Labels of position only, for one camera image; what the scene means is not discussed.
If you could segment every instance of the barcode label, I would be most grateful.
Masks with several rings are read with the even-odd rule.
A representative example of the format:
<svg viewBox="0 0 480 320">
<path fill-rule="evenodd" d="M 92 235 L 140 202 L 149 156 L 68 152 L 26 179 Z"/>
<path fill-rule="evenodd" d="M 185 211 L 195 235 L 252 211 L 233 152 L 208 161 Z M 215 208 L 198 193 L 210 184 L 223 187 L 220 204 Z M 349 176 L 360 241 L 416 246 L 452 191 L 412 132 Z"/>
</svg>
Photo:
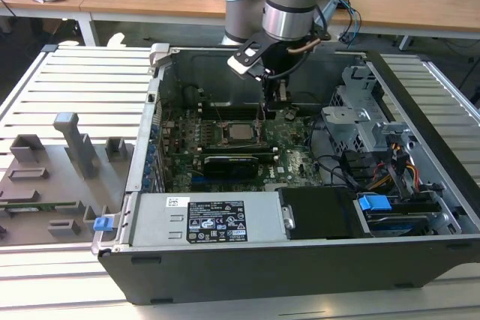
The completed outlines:
<svg viewBox="0 0 480 320">
<path fill-rule="evenodd" d="M 189 197 L 166 198 L 167 208 L 186 208 L 190 202 Z"/>
</svg>

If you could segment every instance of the floor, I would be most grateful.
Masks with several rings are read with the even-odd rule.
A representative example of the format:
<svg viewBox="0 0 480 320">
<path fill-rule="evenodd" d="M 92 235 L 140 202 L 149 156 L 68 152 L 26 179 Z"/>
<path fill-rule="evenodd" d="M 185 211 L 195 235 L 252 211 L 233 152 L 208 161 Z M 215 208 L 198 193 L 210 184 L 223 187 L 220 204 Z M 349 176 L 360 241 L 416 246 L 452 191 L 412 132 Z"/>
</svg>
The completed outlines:
<svg viewBox="0 0 480 320">
<path fill-rule="evenodd" d="M 43 31 L 30 19 L 10 19 L 11 34 L 0 34 L 0 101 L 3 101 L 26 71 L 32 60 L 45 43 L 59 43 L 65 40 L 77 40 L 81 36 L 73 21 L 63 22 L 57 19 L 45 19 Z M 127 46 L 146 46 L 153 43 L 171 43 L 172 45 L 215 46 L 224 35 L 224 29 L 213 25 L 158 25 L 132 22 L 96 22 L 98 37 L 102 45 L 116 33 L 124 34 L 122 41 Z M 473 62 L 480 56 L 480 42 L 472 40 L 440 40 L 433 38 L 414 39 L 407 51 L 398 49 L 400 38 L 394 36 L 378 37 L 372 34 L 360 34 L 351 49 L 375 49 L 382 53 L 422 54 L 430 58 L 437 67 L 455 84 L 462 82 L 471 69 Z M 340 43 L 325 43 L 332 49 L 344 49 Z M 471 97 L 476 86 L 480 86 L 480 66 L 470 75 L 462 91 Z"/>
</svg>

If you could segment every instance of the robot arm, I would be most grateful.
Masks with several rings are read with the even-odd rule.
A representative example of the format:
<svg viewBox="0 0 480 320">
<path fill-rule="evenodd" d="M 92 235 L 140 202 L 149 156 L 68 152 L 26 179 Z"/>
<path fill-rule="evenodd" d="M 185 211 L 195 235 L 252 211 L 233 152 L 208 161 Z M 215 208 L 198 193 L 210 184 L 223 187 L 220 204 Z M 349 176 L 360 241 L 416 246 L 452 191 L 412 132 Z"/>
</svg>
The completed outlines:
<svg viewBox="0 0 480 320">
<path fill-rule="evenodd" d="M 291 103 L 289 75 L 325 34 L 338 0 L 227 0 L 226 39 L 242 44 L 229 59 L 239 75 L 262 82 L 268 109 Z"/>
</svg>

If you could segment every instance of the yellow wire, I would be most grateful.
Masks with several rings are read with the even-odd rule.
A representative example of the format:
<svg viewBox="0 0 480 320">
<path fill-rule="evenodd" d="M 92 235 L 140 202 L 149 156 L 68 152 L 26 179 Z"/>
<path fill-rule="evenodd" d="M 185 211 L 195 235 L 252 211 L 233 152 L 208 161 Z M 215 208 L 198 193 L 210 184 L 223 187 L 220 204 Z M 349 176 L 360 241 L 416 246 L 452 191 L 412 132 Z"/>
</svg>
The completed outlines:
<svg viewBox="0 0 480 320">
<path fill-rule="evenodd" d="M 392 177 L 389 175 L 385 178 L 383 178 L 382 180 L 376 182 L 374 185 L 372 185 L 371 187 L 369 187 L 368 189 L 369 190 L 372 190 L 372 189 L 375 189 L 377 187 L 379 187 L 380 185 L 384 185 L 384 183 L 386 183 L 388 180 L 392 179 Z"/>
</svg>

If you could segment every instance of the motherboard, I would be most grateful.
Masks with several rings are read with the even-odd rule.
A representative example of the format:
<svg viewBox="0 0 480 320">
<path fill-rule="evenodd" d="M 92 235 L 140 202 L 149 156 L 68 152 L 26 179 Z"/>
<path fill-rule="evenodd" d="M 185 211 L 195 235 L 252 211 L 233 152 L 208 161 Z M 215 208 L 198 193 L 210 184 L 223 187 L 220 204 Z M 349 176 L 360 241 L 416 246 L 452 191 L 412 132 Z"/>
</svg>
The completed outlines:
<svg viewBox="0 0 480 320">
<path fill-rule="evenodd" d="M 165 109 L 160 149 L 171 193 L 276 191 L 322 184 L 308 147 L 312 116 L 253 108 Z"/>
</svg>

